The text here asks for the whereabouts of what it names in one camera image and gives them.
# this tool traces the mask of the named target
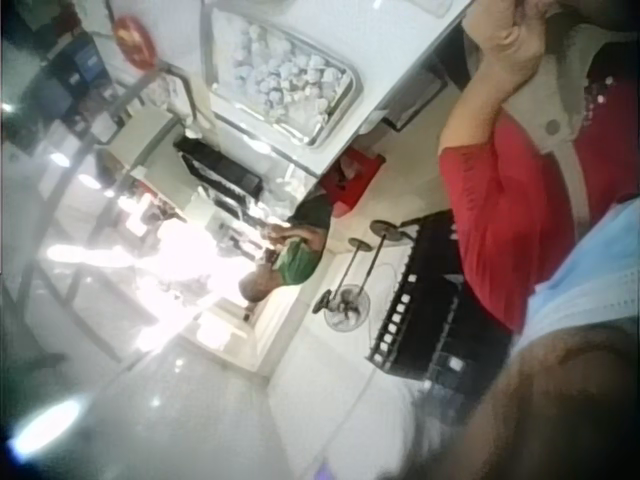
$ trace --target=red sign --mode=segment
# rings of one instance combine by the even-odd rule
[[[139,70],[151,70],[157,60],[156,47],[142,23],[130,16],[120,17],[113,24],[116,43],[127,61]]]

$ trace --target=red sweater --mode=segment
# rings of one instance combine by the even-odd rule
[[[574,141],[591,225],[616,199],[638,191],[638,100],[632,82],[612,85]],[[575,244],[564,180],[506,113],[484,145],[447,148],[440,168],[458,230],[465,278],[478,299],[515,331],[527,299]]]

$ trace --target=green shirt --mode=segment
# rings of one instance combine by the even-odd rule
[[[303,239],[294,238],[287,242],[274,269],[280,273],[285,285],[300,285],[313,275],[321,258],[321,252],[311,250]]]

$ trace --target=standing fan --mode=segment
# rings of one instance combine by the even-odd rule
[[[352,332],[369,316],[371,299],[360,285],[343,285],[324,310],[327,325],[336,332]]]
[[[343,282],[349,273],[349,270],[351,270],[351,266],[353,265],[358,252],[371,252],[373,248],[363,240],[350,238],[349,244],[355,248],[355,251],[353,252],[353,256],[351,257],[351,261],[349,262],[347,269],[340,279],[338,288],[336,288],[333,294],[331,293],[331,289],[328,289],[320,295],[320,298],[318,298],[311,310],[314,314],[320,313],[321,310],[324,310],[324,319],[327,322],[327,325],[336,332],[351,332],[365,322],[369,316],[369,310],[371,309],[371,298],[369,298],[369,294],[364,287],[371,276],[371,272],[373,271],[376,261],[378,260],[380,250],[382,250],[382,246],[385,241],[399,242],[404,238],[403,234],[395,225],[385,222],[384,220],[374,220],[371,222],[370,229],[374,235],[380,238],[380,243],[373,255],[373,259],[371,260],[371,264],[369,265],[369,269],[367,270],[362,284],[343,285]]]

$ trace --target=man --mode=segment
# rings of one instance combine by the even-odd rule
[[[261,264],[240,281],[248,302],[261,302],[276,288],[300,285],[313,275],[327,243],[332,210],[327,194],[316,187],[296,208],[290,227],[268,227],[265,237],[281,251],[273,265]]]
[[[477,0],[472,5],[463,26],[482,50],[482,60],[440,138],[440,167],[465,277],[483,305],[516,332],[534,286],[547,280],[580,236],[638,185],[636,70],[631,78],[603,78],[594,71],[602,56],[591,64],[585,90],[591,104],[576,137],[563,146],[565,157],[567,152],[569,160],[577,157],[577,175],[562,173],[566,163],[553,140],[558,122],[542,125],[552,145],[542,154],[534,143],[539,138],[502,109],[537,74],[551,3],[524,0],[518,7],[516,0]],[[633,57],[626,63],[633,64]],[[518,121],[526,123],[543,107],[531,104]],[[582,203],[574,195],[580,185],[571,184],[577,177],[584,179]],[[586,212],[580,222],[576,211]]]

